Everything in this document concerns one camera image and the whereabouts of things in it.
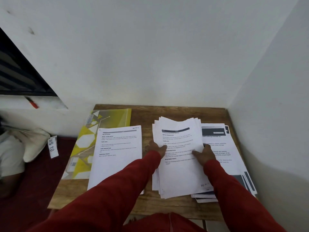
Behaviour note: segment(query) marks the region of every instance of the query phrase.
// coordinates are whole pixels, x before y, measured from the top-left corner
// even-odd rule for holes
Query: person in white shirt
[[[0,198],[12,194],[25,170],[24,145],[1,125],[0,118]]]

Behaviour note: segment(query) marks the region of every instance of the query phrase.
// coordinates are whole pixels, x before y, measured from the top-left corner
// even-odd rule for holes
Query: dark floor
[[[0,231],[23,232],[44,221],[47,206],[61,179],[76,139],[57,138],[59,156],[53,159],[45,147],[38,157],[26,164],[16,193],[0,199]]]

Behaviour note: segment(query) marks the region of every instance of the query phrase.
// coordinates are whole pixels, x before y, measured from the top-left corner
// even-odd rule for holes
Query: window
[[[1,28],[0,37],[0,95],[57,97]]]

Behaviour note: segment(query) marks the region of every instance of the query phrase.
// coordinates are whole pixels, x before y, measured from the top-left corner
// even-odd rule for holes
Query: hand
[[[149,145],[147,145],[145,147],[145,150],[146,150],[146,152],[149,152],[149,151],[157,151],[157,152],[159,152],[159,154],[161,156],[161,159],[162,159],[163,156],[165,155],[166,148],[168,148],[167,145],[159,147],[158,144],[156,144],[154,141],[151,140],[149,142]]]
[[[202,153],[198,151],[192,151],[192,154],[195,156],[195,158],[198,160],[198,162],[204,166],[208,160],[215,160],[216,156],[211,150],[211,146],[206,144]]]

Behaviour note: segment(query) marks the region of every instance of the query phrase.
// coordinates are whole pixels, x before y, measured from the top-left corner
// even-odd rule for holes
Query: red long-sleeve shirt
[[[160,154],[150,151],[122,171],[106,178],[49,219],[28,232],[85,231],[205,231],[175,214],[157,213],[123,226],[137,197],[160,164]],[[214,187],[224,220],[231,232],[285,231],[262,204],[216,160],[204,165]]]

